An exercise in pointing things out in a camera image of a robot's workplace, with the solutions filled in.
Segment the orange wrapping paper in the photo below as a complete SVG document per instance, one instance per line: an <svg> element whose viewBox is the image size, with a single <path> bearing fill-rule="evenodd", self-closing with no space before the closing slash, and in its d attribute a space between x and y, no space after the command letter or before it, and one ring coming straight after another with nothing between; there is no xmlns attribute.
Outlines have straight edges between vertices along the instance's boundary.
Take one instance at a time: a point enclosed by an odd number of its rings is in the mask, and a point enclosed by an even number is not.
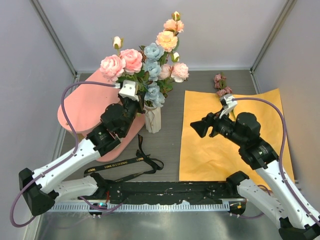
<svg viewBox="0 0 320 240"><path fill-rule="evenodd" d="M199 137L190 123L201 120L208 113L222 108L215 93L186 91L184 95L183 128L180 148L180 181L225 181L237 171L246 173L256 184L266 182L247 165L239 155L239 147L217 135ZM249 112L261 124L261 137L278 153L281 149L283 127L281 119L271 106L256 100L241 100L234 109L238 115Z"/></svg>

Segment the pink rose stem large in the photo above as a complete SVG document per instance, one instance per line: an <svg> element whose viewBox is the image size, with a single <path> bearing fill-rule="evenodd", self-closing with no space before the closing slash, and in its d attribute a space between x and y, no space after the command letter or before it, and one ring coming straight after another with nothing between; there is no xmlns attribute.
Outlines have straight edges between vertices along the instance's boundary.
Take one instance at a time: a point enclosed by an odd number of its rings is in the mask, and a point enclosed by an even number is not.
<svg viewBox="0 0 320 240"><path fill-rule="evenodd" d="M99 71L108 84L121 83L124 80L131 80L138 84L139 91L146 91L147 84L143 64L146 56L142 51L136 49L122 50L124 39L115 36L112 41L116 54L105 57L100 62Z"/></svg>

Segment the blue flower stem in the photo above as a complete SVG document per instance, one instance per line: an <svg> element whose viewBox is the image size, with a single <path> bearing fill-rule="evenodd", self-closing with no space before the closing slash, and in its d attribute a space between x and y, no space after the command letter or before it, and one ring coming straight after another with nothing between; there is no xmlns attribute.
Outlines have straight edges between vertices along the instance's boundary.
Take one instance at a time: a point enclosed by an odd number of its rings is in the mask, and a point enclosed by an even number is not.
<svg viewBox="0 0 320 240"><path fill-rule="evenodd" d="M162 46L152 42L144 48L143 53L146 56L143 64L143 70L148 72L148 82L151 82L150 84L147 84L147 92L144 100L150 102L154 108L161 108L165 102L165 97L160 92L160 87L157 84L160 73L162 72L162 68L158 60L160 60L164 55L165 51Z"/></svg>

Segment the black ribbon gold lettering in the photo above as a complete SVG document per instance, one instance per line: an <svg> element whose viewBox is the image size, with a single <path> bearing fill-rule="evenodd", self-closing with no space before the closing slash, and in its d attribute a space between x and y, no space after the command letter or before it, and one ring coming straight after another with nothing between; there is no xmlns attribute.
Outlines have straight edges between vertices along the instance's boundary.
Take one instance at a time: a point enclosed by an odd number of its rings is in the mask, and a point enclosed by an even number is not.
<svg viewBox="0 0 320 240"><path fill-rule="evenodd" d="M133 180L133 179L135 179L141 175L144 175L144 174L151 175L151 174L155 174L157 171L161 171L165 166L164 163L157 158L151 158L150 154L144 153L143 148L142 148L143 139L144 139L143 136L138 134L138 150L136 151L136 157L121 160L121 161L114 162L114 163L107 163L107 164L103 164L103 165L89 167L84 171L83 176L86 177L90 174L97 173L100 171L114 169L114 168L130 165L130 164L135 164L135 163L140 163L140 162L144 162L144 163L148 164L149 166L151 166L152 170L133 173L133 174L121 177L116 180L111 180L111 182L114 182L114 183L127 182L129 180Z"/></svg>

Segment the mauve rose stem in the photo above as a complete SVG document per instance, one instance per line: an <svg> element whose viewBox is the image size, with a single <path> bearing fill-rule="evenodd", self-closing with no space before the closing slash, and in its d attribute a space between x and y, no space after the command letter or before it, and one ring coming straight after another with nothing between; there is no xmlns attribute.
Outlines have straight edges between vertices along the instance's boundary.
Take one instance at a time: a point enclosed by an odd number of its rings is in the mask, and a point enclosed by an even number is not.
<svg viewBox="0 0 320 240"><path fill-rule="evenodd" d="M227 77L223 72L217 73L213 80L214 80L214 88L217 90L216 95L218 96L219 101L220 101L220 97L226 94L233 93L233 90L227 85ZM229 115L231 115L231 117L234 120L236 119L234 110L231 111Z"/></svg>

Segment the peach rose stem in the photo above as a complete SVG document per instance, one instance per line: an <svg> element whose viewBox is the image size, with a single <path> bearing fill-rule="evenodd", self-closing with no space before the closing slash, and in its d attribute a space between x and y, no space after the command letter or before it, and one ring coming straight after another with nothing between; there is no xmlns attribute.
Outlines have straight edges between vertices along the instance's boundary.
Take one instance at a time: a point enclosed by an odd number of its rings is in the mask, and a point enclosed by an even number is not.
<svg viewBox="0 0 320 240"><path fill-rule="evenodd" d="M175 11L171 18L163 24L163 31L156 36L155 43L164 49L165 57L178 47L178 35L184 31L185 25L181 20L181 14Z"/></svg>

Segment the light pink peony stem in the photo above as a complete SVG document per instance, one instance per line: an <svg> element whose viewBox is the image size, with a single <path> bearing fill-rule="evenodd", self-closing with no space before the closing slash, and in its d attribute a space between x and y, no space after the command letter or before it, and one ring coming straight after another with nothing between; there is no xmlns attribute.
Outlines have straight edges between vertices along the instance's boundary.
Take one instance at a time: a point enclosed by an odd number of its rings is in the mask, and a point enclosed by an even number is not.
<svg viewBox="0 0 320 240"><path fill-rule="evenodd" d="M157 85L160 88L160 92L167 98L168 93L173 90L173 83L183 83L188 80L189 67L180 62L178 52L171 52L163 60L164 64L161 65Z"/></svg>

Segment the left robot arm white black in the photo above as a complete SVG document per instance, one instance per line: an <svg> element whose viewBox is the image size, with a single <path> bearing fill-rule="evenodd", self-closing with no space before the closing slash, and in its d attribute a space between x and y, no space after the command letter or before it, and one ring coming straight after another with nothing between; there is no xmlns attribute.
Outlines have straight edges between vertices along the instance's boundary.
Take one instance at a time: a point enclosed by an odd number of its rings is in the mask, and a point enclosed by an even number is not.
<svg viewBox="0 0 320 240"><path fill-rule="evenodd" d="M62 196L57 189L62 180L116 149L127 137L136 115L144 112L144 95L118 96L120 103L107 106L100 116L100 124L76 147L47 166L19 172L19 188L32 216L39 216L54 206Z"/></svg>

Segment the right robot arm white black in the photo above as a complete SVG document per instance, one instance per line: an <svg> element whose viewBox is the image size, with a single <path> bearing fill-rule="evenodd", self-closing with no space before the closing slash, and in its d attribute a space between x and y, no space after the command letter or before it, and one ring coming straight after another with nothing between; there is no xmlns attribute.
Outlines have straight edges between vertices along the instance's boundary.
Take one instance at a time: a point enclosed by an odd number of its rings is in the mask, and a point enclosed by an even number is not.
<svg viewBox="0 0 320 240"><path fill-rule="evenodd" d="M203 138L209 128L210 137L222 135L239 146L241 159L248 164L273 192L261 190L246 174L232 174L226 184L226 193L233 198L241 195L252 202L277 227L283 240L313 240L320 235L316 223L320 214L304 198L288 175L281 172L279 156L260 136L261 125L254 114L240 113L236 121L219 113L209 113L190 126Z"/></svg>

